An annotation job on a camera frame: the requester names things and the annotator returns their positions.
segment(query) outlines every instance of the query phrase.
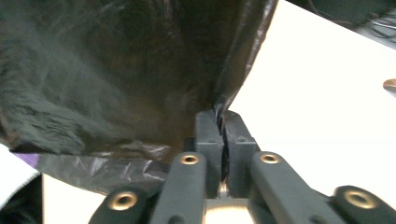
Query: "white surface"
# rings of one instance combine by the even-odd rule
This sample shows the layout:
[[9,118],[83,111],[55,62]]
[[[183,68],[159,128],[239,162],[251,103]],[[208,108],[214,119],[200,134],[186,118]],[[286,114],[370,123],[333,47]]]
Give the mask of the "white surface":
[[[231,110],[313,189],[355,185],[396,207],[396,98],[382,88],[394,62],[396,51],[280,1]],[[87,223],[103,198],[45,186],[47,224]]]
[[0,210],[8,200],[33,178],[38,171],[12,155],[8,148],[0,144]]

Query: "white table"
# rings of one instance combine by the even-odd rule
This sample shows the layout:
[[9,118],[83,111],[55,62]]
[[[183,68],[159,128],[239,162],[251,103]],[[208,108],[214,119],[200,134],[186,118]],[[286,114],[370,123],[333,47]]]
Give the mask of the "white table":
[[[327,195],[354,185],[396,208],[396,51],[279,2],[231,110],[262,150]],[[46,224],[87,223],[103,196],[45,179]]]

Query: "metal object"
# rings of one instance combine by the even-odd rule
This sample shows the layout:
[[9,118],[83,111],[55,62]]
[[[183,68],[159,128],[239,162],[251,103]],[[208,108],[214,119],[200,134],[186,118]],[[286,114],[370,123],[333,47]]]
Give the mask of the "metal object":
[[364,189],[341,187],[329,198],[309,188],[285,159],[259,150],[234,112],[225,113],[222,132],[212,111],[196,122],[196,139],[187,141],[195,146],[175,157],[159,200],[142,189],[117,190],[90,224],[202,224],[206,207],[206,220],[228,208],[240,217],[248,210],[243,223],[396,224],[396,212]]

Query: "plastic bag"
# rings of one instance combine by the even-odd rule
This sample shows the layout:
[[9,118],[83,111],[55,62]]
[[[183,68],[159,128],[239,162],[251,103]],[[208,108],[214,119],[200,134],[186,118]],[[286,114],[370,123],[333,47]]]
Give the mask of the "plastic bag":
[[45,174],[151,189],[242,86],[276,0],[0,1],[0,136]]

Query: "purple strip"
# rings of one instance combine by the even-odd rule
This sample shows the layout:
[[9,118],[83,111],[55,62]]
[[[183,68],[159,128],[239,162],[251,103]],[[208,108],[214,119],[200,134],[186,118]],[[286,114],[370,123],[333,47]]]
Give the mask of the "purple strip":
[[35,153],[13,153],[16,157],[20,158],[33,168],[38,164],[38,154]]

